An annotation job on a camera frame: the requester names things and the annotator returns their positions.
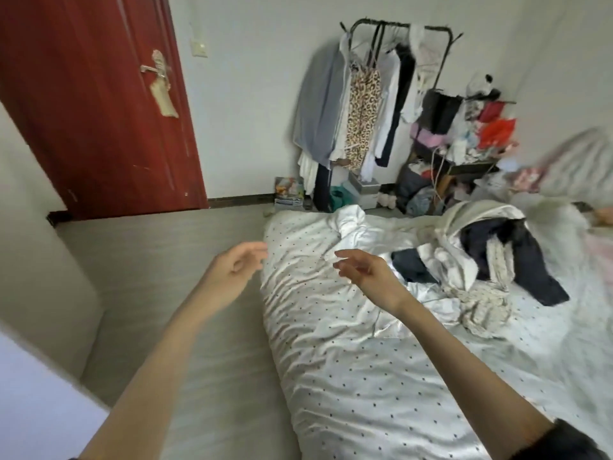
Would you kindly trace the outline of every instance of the white duvet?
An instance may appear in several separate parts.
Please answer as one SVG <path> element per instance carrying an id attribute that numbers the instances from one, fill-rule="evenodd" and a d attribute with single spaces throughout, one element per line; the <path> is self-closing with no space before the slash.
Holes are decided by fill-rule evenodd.
<path id="1" fill-rule="evenodd" d="M 546 416 L 569 421 L 611 454 L 611 303 L 584 253 L 585 226 L 565 207 L 534 203 L 520 208 L 570 302 L 543 307 L 516 287 L 504 339 L 484 340 L 454 325 L 454 304 L 436 287 L 408 287 Z M 355 226 L 363 235 L 349 229 L 341 237 L 333 229 L 341 220 L 331 216 L 280 213 L 265 234 L 264 325 L 303 457 L 487 457 L 417 340 L 332 268 L 341 241 L 381 255 L 410 247 L 419 219 L 366 216 Z"/>

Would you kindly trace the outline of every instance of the gray floor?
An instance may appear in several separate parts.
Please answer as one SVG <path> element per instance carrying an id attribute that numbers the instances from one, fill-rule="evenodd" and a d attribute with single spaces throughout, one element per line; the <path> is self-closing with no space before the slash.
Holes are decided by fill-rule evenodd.
<path id="1" fill-rule="evenodd" d="M 269 205 L 62 224 L 106 313 L 83 384 L 113 405 L 218 252 L 261 240 Z M 262 326 L 259 285 L 198 340 L 164 458 L 292 459 L 300 452 Z"/>

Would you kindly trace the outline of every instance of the white box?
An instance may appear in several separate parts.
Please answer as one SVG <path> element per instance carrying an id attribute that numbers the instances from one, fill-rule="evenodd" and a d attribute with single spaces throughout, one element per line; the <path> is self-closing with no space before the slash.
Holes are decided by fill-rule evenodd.
<path id="1" fill-rule="evenodd" d="M 343 187 L 347 192 L 351 194 L 353 202 L 356 205 L 360 205 L 363 210 L 372 210 L 377 208 L 377 200 L 379 199 L 379 193 L 376 194 L 362 194 L 357 193 L 356 188 L 349 181 L 343 182 Z"/>

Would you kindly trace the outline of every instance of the box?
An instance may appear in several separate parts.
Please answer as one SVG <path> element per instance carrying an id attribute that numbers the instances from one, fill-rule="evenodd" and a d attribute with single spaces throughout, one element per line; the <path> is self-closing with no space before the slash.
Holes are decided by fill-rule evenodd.
<path id="1" fill-rule="evenodd" d="M 373 208 L 377 208 L 379 192 L 375 194 L 359 194 L 353 184 L 351 184 L 349 181 L 343 182 L 343 188 L 347 190 L 349 195 L 353 198 L 353 203 L 355 205 L 360 205 L 360 208 L 363 210 L 372 210 Z"/>
<path id="2" fill-rule="evenodd" d="M 378 194 L 381 189 L 381 184 L 377 182 L 377 179 L 373 178 L 370 182 L 364 182 L 351 171 L 349 171 L 348 181 L 360 195 Z"/>
<path id="3" fill-rule="evenodd" d="M 304 200 L 302 177 L 275 177 L 275 208 L 302 207 Z"/>

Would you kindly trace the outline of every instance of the door handle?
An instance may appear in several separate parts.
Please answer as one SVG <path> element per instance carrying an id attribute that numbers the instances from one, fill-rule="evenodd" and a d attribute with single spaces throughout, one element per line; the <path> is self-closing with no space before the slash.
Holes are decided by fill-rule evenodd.
<path id="1" fill-rule="evenodd" d="M 166 90 L 170 90 L 170 81 L 168 80 L 168 73 L 166 71 L 166 60 L 164 55 L 159 50 L 153 50 L 151 59 L 155 64 L 155 67 L 147 66 L 145 64 L 140 65 L 141 72 L 155 72 L 157 77 L 162 79 L 166 84 Z"/>

